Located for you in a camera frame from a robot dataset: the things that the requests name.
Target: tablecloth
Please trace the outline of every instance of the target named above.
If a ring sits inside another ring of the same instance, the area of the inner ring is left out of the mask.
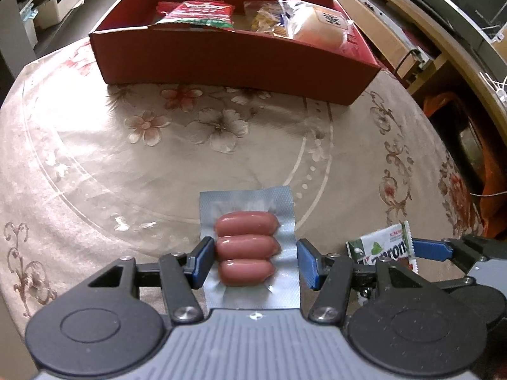
[[[276,78],[276,64],[266,72]],[[296,235],[323,253],[403,220],[419,238],[481,227],[442,142],[386,71],[349,107],[245,88],[108,86],[86,38],[25,67],[0,109],[0,140],[0,288],[21,332],[120,256],[191,250],[200,191],[290,185]],[[419,269],[462,276],[450,263]],[[159,289],[141,298],[163,309]],[[313,294],[301,299],[308,309]]]

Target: green leaf logo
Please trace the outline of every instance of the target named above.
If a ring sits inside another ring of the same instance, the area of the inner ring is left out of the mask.
[[[380,244],[378,244],[377,242],[374,242],[373,248],[372,248],[372,256],[376,256],[377,254],[380,254],[380,253],[382,253],[382,246]]]

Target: red box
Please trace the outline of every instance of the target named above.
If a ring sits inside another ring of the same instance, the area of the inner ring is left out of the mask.
[[[350,105],[380,69],[355,26],[355,54],[337,54],[250,31],[149,29],[159,1],[189,0],[118,0],[90,33],[106,83],[250,87]],[[217,1],[244,13],[244,1],[275,0]],[[304,1],[349,18],[336,0]]]

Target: pink sausage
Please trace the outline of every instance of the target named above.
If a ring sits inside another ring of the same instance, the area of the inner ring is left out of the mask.
[[[272,236],[279,226],[277,218],[267,211],[234,211],[216,221],[215,231],[219,237],[245,234]]]
[[[275,273],[267,260],[227,260],[219,263],[219,276],[226,286],[255,286]]]
[[[273,237],[254,234],[220,237],[215,248],[219,260],[235,258],[262,260],[280,252],[280,245]]]

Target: wooden plank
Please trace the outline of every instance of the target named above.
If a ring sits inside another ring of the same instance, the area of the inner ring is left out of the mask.
[[[445,54],[449,62],[471,87],[495,124],[502,140],[507,144],[507,109],[479,75],[482,69],[473,57],[442,26],[410,0],[387,1],[405,12],[414,24]]]
[[[396,68],[403,57],[409,52],[409,49],[399,37],[359,0],[338,1],[355,21],[359,29],[380,50],[392,67]],[[419,61],[410,55],[403,62],[397,74],[402,79],[405,79],[413,73],[413,70],[418,65]]]

